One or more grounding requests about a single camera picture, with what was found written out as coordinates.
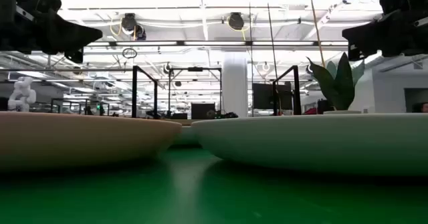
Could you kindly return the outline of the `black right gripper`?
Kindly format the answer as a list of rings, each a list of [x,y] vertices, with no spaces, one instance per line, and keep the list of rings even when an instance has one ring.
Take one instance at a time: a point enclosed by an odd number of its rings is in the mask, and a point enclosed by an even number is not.
[[[379,0],[383,15],[365,25],[342,30],[348,59],[381,50],[385,56],[428,54],[428,0]]]

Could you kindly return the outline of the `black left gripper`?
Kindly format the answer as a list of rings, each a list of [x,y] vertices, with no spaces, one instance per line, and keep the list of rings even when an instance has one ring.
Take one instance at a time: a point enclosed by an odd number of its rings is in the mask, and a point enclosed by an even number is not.
[[[103,33],[64,20],[57,14],[61,5],[61,0],[0,0],[0,51],[31,53],[43,42],[44,52],[64,52],[68,60],[82,64],[83,47]]]

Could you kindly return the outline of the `white column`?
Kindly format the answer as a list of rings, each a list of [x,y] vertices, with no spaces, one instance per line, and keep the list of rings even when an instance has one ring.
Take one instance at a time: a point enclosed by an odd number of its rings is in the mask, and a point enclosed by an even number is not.
[[[239,118],[247,116],[247,54],[226,52],[222,65],[223,108]]]

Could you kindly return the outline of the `white robot figure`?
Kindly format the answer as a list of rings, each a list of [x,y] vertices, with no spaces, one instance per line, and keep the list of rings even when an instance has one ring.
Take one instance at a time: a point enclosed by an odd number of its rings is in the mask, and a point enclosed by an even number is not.
[[[33,78],[19,77],[7,103],[8,111],[29,112],[29,105],[36,102],[36,91],[31,89]]]

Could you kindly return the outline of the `black monitor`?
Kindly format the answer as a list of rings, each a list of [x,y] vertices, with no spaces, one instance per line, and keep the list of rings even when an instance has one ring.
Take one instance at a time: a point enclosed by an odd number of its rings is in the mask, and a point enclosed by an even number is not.
[[[274,92],[271,84],[253,84],[253,107],[255,109],[270,109],[274,107]],[[291,85],[277,85],[277,109],[292,109]]]

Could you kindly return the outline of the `horizontal metal rail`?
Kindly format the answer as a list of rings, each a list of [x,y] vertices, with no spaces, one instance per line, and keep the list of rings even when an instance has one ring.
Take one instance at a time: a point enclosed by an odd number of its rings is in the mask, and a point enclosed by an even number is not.
[[[347,41],[96,41],[89,43],[88,47],[113,46],[347,46]]]

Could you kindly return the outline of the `peach pink plate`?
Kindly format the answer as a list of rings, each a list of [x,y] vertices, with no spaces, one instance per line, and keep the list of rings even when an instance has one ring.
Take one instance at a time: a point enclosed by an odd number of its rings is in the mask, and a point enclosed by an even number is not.
[[[0,173],[151,158],[166,150],[181,129],[166,120],[0,112]]]

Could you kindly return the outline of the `black background rig frame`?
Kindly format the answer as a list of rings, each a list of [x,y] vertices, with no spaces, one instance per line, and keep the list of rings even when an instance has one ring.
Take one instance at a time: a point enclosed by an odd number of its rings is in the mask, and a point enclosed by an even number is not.
[[[222,76],[222,68],[205,68],[205,67],[188,67],[188,68],[169,68],[168,72],[168,110],[167,110],[167,116],[171,116],[171,82],[172,82],[172,72],[178,70],[179,73],[175,74],[175,77],[177,77],[182,71],[187,72],[203,72],[208,71],[212,72],[214,70],[217,70],[219,72],[219,107],[222,108],[222,101],[223,101],[223,76]]]

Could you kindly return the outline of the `black frame wooden shelf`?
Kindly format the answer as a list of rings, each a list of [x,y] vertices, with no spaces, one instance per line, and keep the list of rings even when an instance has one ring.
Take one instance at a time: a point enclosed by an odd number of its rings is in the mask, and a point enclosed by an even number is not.
[[[154,84],[154,93],[153,93],[153,109],[152,109],[152,117],[156,120],[158,119],[158,107],[157,107],[157,99],[158,99],[158,94],[157,94],[157,90],[158,90],[158,85],[159,82],[157,79],[154,79],[150,74],[148,74],[146,71],[144,71],[143,69],[141,69],[139,66],[133,66],[132,69],[132,111],[131,111],[131,115],[132,118],[137,118],[137,85],[138,85],[138,73],[141,72],[143,73],[150,81],[153,82]],[[282,105],[279,104],[277,105],[277,103],[280,101],[279,98],[279,92],[278,92],[278,82],[285,77],[288,73],[293,72],[294,75],[294,79],[293,82],[295,84],[299,84],[299,72],[298,72],[298,66],[294,65],[291,66],[290,68],[288,68],[282,75],[280,75],[279,77],[277,77],[273,82],[272,82],[272,107],[273,107],[273,111],[274,111],[274,116],[277,116],[279,113],[282,113],[282,111],[278,111],[278,108],[281,107]],[[294,88],[294,91],[289,91],[290,96],[293,100],[293,105],[292,105],[292,110],[293,110],[293,114],[294,115],[301,115],[302,114],[302,109],[301,109],[301,100],[300,100],[300,89],[299,87]]]

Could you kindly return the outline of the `dark box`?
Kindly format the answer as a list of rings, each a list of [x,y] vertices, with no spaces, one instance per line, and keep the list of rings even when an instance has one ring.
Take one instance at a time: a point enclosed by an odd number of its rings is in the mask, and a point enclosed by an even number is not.
[[[213,115],[215,115],[214,103],[192,103],[191,104],[191,118],[193,120],[212,119]]]

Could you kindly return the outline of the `pale blue-grey plate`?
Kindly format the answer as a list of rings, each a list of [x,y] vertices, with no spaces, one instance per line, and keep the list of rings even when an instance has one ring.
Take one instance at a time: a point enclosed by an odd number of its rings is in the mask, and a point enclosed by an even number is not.
[[[428,114],[321,114],[202,120],[211,154],[255,166],[346,175],[428,177]]]

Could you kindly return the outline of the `green leafy plant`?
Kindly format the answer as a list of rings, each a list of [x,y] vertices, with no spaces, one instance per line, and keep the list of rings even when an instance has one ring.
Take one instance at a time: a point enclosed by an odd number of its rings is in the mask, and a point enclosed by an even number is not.
[[[308,69],[318,82],[321,92],[336,110],[348,110],[354,101],[355,87],[364,75],[365,62],[355,68],[351,67],[349,58],[343,53],[336,65],[329,62],[330,68],[315,64],[310,58]]]

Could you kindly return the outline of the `tan hanging rod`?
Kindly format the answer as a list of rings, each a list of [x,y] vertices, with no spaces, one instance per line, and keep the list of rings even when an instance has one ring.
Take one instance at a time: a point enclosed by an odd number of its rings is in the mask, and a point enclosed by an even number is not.
[[[311,8],[312,8],[312,17],[313,17],[313,22],[314,22],[315,34],[316,34],[316,38],[317,38],[317,42],[318,42],[318,48],[319,48],[319,52],[320,52],[320,58],[321,58],[322,66],[323,66],[323,68],[325,68],[326,64],[324,61],[324,54],[323,54],[321,41],[320,41],[320,35],[319,35],[319,30],[318,30],[318,21],[316,18],[316,12],[315,12],[315,7],[314,7],[314,0],[310,0],[310,3],[311,3]]]

